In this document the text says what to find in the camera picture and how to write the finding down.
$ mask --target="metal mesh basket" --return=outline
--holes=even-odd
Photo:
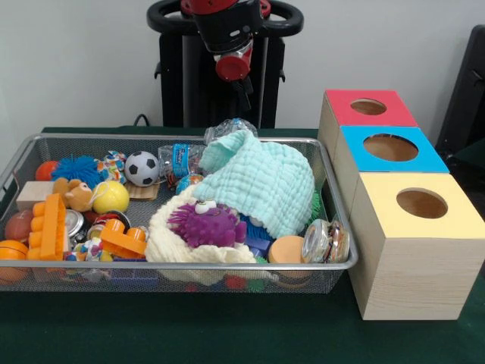
[[[350,231],[327,151],[313,139],[261,138],[299,150],[314,172],[315,187],[325,206],[322,218],[338,218]],[[203,144],[201,137],[114,136],[99,134],[39,134],[27,139],[0,176],[0,240],[5,225],[16,212],[15,199],[36,169],[48,160],[93,155],[108,150],[126,154],[145,150],[157,155],[158,147],[175,143]],[[150,218],[174,195],[165,186],[151,202],[130,203],[127,216],[133,226],[148,226]],[[350,240],[347,262],[340,264],[185,264],[147,262],[40,262],[1,261],[0,290],[86,292],[264,292],[329,293],[345,269],[358,259]],[[190,277],[198,277],[193,283]]]

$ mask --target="soccer ball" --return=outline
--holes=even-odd
[[[156,157],[148,152],[136,152],[130,155],[124,166],[127,179],[139,187],[153,185],[160,173]]]

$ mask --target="circular hole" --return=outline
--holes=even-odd
[[[448,212],[445,200],[432,191],[403,190],[396,199],[403,210],[419,218],[441,218]]]
[[[386,112],[387,107],[377,100],[373,99],[359,99],[355,100],[350,107],[360,114],[364,115],[381,115]]]
[[[376,134],[364,140],[364,147],[374,157],[391,162],[411,161],[418,155],[417,146],[397,135]]]

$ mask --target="table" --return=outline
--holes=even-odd
[[[260,135],[316,137],[316,130],[263,130]],[[5,363],[485,361],[481,276],[457,322],[363,322],[346,273],[328,295],[0,293],[0,313],[0,360]]]

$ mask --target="purple spiky ball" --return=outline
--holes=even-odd
[[[192,248],[201,245],[234,247],[234,243],[246,240],[246,223],[238,222],[223,205],[203,213],[197,213],[194,205],[183,205],[172,213],[168,223],[171,230]]]

